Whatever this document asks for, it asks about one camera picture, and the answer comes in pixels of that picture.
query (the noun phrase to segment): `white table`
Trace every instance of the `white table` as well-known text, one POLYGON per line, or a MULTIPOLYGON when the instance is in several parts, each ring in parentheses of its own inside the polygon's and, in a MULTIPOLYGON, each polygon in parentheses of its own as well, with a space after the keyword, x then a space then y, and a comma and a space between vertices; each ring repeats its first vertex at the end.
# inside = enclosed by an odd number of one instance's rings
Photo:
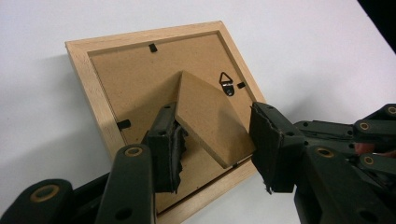
MULTIPOLYGON (((396 56, 357 1, 1 1, 0 214, 30 185, 111 163, 64 41, 222 20, 292 122, 352 123, 396 99, 396 56)), ((298 223, 254 175, 185 223, 298 223)))

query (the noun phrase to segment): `brown backing board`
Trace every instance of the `brown backing board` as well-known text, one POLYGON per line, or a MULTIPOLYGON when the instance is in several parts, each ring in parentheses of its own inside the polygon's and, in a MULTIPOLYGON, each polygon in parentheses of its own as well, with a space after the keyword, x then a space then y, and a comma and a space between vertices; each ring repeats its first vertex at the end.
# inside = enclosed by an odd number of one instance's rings
MULTIPOLYGON (((246 128, 251 102, 264 102, 220 21, 71 41, 66 42, 66 46, 112 157, 119 148, 140 143, 160 107, 177 99, 183 69, 200 74, 206 82, 216 83, 216 88, 220 88, 222 71, 232 76, 235 84, 244 81, 246 87, 236 89, 235 101, 231 104, 246 128), (149 44, 152 43, 157 52, 150 52, 149 44), (133 126, 121 135, 116 122, 123 119, 129 119, 133 126)), ((223 193, 213 194, 206 189, 220 187, 219 181, 214 179, 226 170, 191 138, 187 139, 187 148, 182 160, 184 170, 179 194, 157 194, 158 211, 168 208, 160 214, 160 222, 162 217, 169 216, 184 220, 196 212, 193 209, 187 212, 183 207, 194 195, 207 197, 201 205, 194 206, 199 209, 223 193)), ((221 179, 233 182, 227 175, 221 179)))
POLYGON ((233 98, 186 71, 181 76, 176 120, 223 168, 254 151, 233 98))

